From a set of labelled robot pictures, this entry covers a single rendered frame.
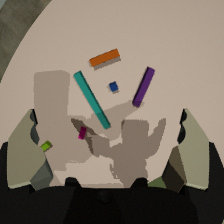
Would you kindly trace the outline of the lime green rod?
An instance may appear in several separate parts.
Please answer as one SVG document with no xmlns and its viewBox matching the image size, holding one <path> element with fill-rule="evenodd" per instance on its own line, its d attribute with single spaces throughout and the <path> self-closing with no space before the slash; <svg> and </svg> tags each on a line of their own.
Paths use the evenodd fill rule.
<svg viewBox="0 0 224 224">
<path fill-rule="evenodd" d="M 49 148 L 51 145 L 51 143 L 47 140 L 44 144 L 42 144 L 40 147 L 43 148 L 43 150 L 45 151 L 47 148 Z"/>
</svg>

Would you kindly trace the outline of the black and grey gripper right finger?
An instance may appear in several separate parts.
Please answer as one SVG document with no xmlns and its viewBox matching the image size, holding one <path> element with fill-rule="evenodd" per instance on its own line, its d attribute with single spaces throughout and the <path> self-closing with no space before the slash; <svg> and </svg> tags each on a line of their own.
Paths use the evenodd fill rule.
<svg viewBox="0 0 224 224">
<path fill-rule="evenodd" d="M 222 224 L 224 167 L 217 149 L 187 108 L 179 124 L 179 145 L 171 151 L 162 180 L 166 189 L 182 194 L 197 207 L 204 224 Z"/>
</svg>

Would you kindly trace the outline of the orange rod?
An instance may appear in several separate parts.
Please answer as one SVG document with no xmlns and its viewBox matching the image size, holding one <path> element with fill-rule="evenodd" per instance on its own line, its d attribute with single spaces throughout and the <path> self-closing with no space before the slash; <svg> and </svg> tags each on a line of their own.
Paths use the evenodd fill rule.
<svg viewBox="0 0 224 224">
<path fill-rule="evenodd" d="M 89 61 L 90 61 L 91 66 L 93 67 L 95 65 L 98 65 L 98 64 L 108 61 L 110 59 L 116 58 L 118 56 L 120 56 L 118 50 L 114 49 L 114 50 L 111 50 L 104 54 L 101 54 L 99 56 L 96 56 L 94 58 L 91 58 Z"/>
</svg>

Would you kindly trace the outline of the magenta rod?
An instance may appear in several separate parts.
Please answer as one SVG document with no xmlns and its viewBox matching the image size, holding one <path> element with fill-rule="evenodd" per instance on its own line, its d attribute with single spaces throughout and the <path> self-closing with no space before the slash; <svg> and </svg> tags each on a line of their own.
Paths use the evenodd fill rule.
<svg viewBox="0 0 224 224">
<path fill-rule="evenodd" d="M 85 136 L 86 130 L 87 130 L 86 127 L 82 127 L 81 126 L 80 133 L 79 133 L 79 136 L 78 136 L 79 139 L 83 139 L 84 140 L 84 136 Z"/>
</svg>

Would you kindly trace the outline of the purple rod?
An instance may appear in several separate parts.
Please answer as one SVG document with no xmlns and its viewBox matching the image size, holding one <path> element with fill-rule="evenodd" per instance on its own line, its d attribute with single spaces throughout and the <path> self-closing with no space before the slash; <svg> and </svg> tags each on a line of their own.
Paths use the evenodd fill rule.
<svg viewBox="0 0 224 224">
<path fill-rule="evenodd" d="M 144 76 L 141 80 L 141 83 L 140 83 L 138 90 L 137 90 L 137 92 L 134 96 L 134 99 L 132 101 L 133 105 L 138 106 L 138 107 L 140 106 L 140 103 L 147 91 L 147 88 L 151 82 L 151 79 L 152 79 L 154 73 L 155 73 L 155 70 L 147 66 L 147 69 L 144 73 Z"/>
</svg>

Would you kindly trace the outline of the small blue cube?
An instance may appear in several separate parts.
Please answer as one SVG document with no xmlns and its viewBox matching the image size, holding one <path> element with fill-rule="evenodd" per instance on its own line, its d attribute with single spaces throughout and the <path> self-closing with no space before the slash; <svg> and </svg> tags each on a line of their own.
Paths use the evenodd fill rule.
<svg viewBox="0 0 224 224">
<path fill-rule="evenodd" d="M 118 86 L 116 84 L 116 81 L 112 82 L 112 83 L 109 83 L 109 87 L 111 89 L 111 92 L 118 90 Z"/>
</svg>

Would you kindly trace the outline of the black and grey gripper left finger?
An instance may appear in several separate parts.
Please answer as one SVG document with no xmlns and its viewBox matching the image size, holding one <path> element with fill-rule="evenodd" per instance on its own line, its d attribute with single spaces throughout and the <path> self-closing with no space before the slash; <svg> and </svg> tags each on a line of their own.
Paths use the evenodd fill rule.
<svg viewBox="0 0 224 224">
<path fill-rule="evenodd" d="M 50 187 L 53 179 L 38 146 L 37 124 L 35 110 L 29 109 L 0 149 L 0 224 L 9 224 L 16 206 L 29 194 Z"/>
</svg>

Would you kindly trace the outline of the turquoise rod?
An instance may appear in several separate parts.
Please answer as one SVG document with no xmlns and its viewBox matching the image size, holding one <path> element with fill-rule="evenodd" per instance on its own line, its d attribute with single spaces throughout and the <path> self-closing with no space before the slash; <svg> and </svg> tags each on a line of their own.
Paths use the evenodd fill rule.
<svg viewBox="0 0 224 224">
<path fill-rule="evenodd" d="M 95 98 L 91 88 L 89 87 L 86 79 L 84 78 L 81 71 L 75 73 L 74 75 L 75 80 L 77 81 L 79 87 L 81 88 L 83 94 L 85 95 L 86 99 L 88 100 L 90 106 L 92 107 L 93 111 L 95 112 L 96 116 L 98 117 L 99 121 L 101 122 L 104 129 L 110 127 L 110 123 L 104 114 L 102 108 L 100 107 L 97 99 Z"/>
</svg>

